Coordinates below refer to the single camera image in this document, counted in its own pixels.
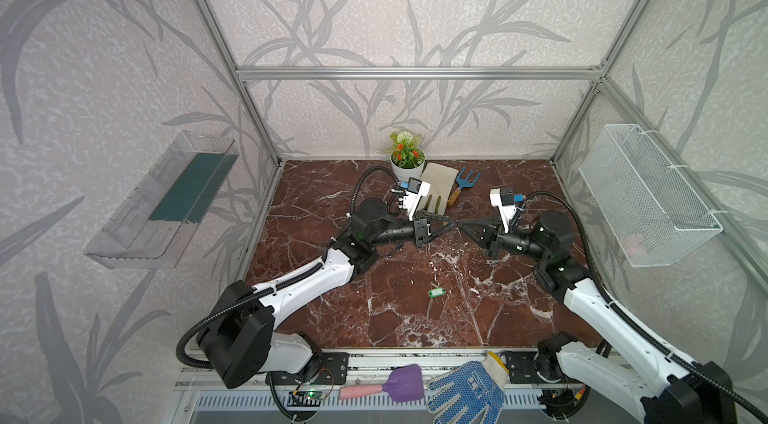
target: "blue dotted glove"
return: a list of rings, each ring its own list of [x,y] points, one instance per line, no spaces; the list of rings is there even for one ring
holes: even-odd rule
[[[480,424],[495,424],[504,404],[501,386],[507,370],[493,352],[485,361],[466,362],[455,370],[429,381],[427,409],[437,413],[435,424],[469,424],[485,413]]]

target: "wall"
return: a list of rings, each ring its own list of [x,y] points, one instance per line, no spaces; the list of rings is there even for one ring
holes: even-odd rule
[[[274,167],[190,0],[0,0],[0,422],[157,422]],[[83,249],[182,129],[240,158],[178,266]]]
[[[764,86],[768,0],[657,0],[610,73],[725,209],[768,248]],[[602,126],[623,122],[598,98],[558,162],[614,293],[665,339],[715,360],[768,410],[768,301],[719,238],[668,267],[633,268],[578,174]],[[756,422],[741,411],[742,422]]]
[[[240,66],[592,66],[634,0],[209,1]],[[433,157],[519,158],[554,147],[586,88],[484,86],[270,81],[251,93],[287,156],[375,156],[408,128]]]

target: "wooden handle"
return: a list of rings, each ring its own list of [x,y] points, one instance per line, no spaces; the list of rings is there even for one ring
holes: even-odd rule
[[[461,188],[456,188],[454,192],[451,193],[451,197],[448,198],[448,207],[453,206],[453,203],[456,202],[456,199],[458,199],[458,195],[462,193]]]
[[[339,399],[354,399],[356,397],[370,396],[383,391],[381,384],[366,384],[363,386],[344,386],[339,390]]]

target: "pink handle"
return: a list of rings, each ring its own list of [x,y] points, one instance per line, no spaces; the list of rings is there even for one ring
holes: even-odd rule
[[[364,386],[344,386],[339,390],[339,399],[354,399],[356,397],[370,396],[383,391],[381,384],[367,384]]]

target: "robotic arm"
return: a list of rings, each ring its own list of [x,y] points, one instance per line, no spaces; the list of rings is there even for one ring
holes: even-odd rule
[[[550,196],[568,207],[556,195]],[[503,249],[535,259],[534,275],[539,284],[558,303],[587,321],[636,373],[590,351],[567,333],[539,343],[537,371],[548,380],[568,376],[581,381],[639,422],[736,422],[734,403],[716,388],[730,389],[728,375],[708,362],[700,369],[715,385],[706,382],[691,372],[699,366],[692,357],[654,333],[607,291],[600,292],[592,273],[570,255],[575,234],[564,213],[544,211],[530,231],[521,231],[517,223],[524,198],[511,189],[491,190],[490,198],[501,218],[458,221],[462,233],[490,257],[497,257]]]
[[[229,285],[210,316],[197,323],[177,345],[177,357],[189,366],[213,368],[227,388],[248,381],[257,372],[283,371],[297,382],[312,380],[322,367],[322,352],[309,337],[274,330],[291,314],[316,297],[363,275],[379,259],[376,247],[414,241],[422,247],[453,227],[442,215],[416,211],[429,194],[429,183],[411,178],[401,183],[400,207],[405,218],[389,214],[381,199],[366,199],[348,214],[350,223],[322,256],[253,287],[237,281]],[[197,334],[197,344],[208,361],[185,351]]]

